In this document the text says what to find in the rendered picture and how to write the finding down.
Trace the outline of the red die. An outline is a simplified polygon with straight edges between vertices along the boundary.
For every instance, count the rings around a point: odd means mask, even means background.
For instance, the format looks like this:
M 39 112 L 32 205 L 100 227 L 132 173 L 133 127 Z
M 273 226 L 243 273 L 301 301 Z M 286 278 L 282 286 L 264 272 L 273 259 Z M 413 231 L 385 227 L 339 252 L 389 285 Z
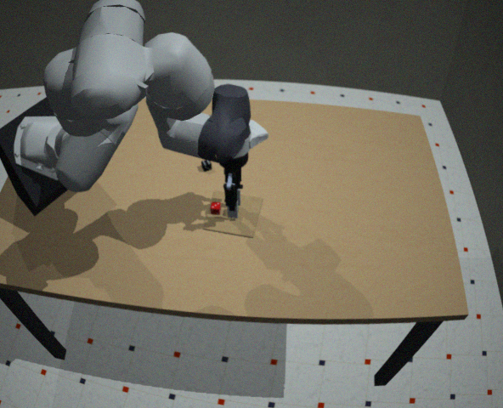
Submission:
M 220 214 L 220 211 L 221 211 L 221 203 L 220 202 L 212 202 L 211 214 Z

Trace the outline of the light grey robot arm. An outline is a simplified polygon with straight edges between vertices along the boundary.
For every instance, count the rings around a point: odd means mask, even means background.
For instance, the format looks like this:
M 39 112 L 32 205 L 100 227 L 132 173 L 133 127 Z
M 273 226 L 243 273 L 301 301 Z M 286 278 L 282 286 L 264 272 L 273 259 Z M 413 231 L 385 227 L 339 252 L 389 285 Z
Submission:
M 45 94 L 56 117 L 22 120 L 14 140 L 16 164 L 73 192 L 89 190 L 145 97 L 164 149 L 223 164 L 268 138 L 250 120 L 245 88 L 215 88 L 205 57 L 183 35 L 160 34 L 143 46 L 144 23 L 136 0 L 99 0 L 92 6 L 76 47 L 58 53 L 44 70 Z M 211 101 L 212 115 L 201 113 Z

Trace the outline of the tan flat mat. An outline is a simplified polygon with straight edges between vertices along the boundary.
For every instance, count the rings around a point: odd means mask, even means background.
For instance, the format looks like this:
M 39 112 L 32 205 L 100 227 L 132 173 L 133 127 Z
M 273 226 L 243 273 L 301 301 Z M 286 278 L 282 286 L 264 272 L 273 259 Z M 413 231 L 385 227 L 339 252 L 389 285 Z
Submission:
M 211 214 L 210 205 L 202 229 L 253 238 L 263 198 L 240 195 L 238 218 L 228 218 L 224 200 L 224 192 L 215 190 L 212 202 L 220 202 L 221 211 L 220 214 Z

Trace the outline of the black die with white pips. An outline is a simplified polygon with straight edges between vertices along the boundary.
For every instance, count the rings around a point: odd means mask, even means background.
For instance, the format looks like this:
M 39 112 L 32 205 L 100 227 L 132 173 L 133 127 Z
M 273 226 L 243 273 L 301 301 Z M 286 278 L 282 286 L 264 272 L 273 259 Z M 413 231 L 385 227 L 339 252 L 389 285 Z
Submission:
M 202 161 L 201 166 L 202 166 L 204 172 L 212 170 L 212 164 L 210 161 L 207 161 L 207 160 Z

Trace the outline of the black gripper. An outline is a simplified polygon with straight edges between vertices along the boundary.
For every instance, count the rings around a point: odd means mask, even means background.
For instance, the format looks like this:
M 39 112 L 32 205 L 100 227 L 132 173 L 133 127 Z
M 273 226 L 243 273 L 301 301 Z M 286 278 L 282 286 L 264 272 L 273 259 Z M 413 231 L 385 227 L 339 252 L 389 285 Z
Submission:
M 238 218 L 238 206 L 240 206 L 240 189 L 243 189 L 241 181 L 241 168 L 248 162 L 248 153 L 238 158 L 221 164 L 224 168 L 225 184 L 223 185 L 228 218 Z

